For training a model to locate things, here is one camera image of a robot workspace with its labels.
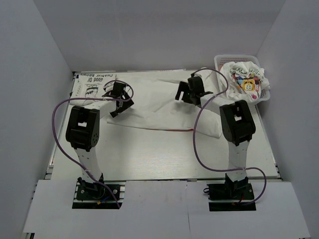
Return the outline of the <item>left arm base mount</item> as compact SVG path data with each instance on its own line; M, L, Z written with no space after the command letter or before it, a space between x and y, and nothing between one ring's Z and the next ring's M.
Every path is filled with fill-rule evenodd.
M121 206L124 200L125 184L112 182L107 186L112 190L119 206ZM105 187L98 186L97 190L91 190L84 186L84 183L77 182L72 209L118 210L119 207Z

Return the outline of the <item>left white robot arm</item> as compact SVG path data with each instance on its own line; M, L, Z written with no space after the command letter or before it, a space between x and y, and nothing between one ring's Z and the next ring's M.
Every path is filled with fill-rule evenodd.
M105 194L104 177L95 149L99 140L100 119L105 116L115 118L134 104L126 91L127 83L115 80L111 83L104 87L105 94L101 100L83 100L72 107L66 130L66 140L75 150L82 167L78 182L95 199Z

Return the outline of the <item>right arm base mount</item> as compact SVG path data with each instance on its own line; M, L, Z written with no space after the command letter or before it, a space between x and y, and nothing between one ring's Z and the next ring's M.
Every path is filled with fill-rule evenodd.
M224 184L207 184L203 193L208 196L210 212L243 212L256 211L256 204L246 205L254 200L254 192L251 183L246 189L231 196L226 192Z

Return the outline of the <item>white t-shirt red print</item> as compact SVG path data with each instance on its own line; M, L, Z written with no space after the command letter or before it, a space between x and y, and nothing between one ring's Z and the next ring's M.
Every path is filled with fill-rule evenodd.
M133 87L134 105L115 118L107 117L107 123L140 129L192 131L200 108L175 100L179 82L186 82L187 78L187 72L177 77L123 77L122 80ZM196 131L209 137L220 138L220 116L204 110L199 117Z

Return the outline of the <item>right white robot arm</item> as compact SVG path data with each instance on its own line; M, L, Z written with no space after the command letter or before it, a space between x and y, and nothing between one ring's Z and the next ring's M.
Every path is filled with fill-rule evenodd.
M175 96L176 100L200 107L193 127L193 149L199 164L213 172L224 172L224 193L232 198L238 198L248 187L246 173L247 150L256 126L249 106L245 100L236 102L220 97L222 92L214 94L204 90L200 76L191 75L186 82L181 81ZM196 130L199 117L204 109L216 113L221 119L222 133L228 142L228 168L213 169L202 163L196 149Z

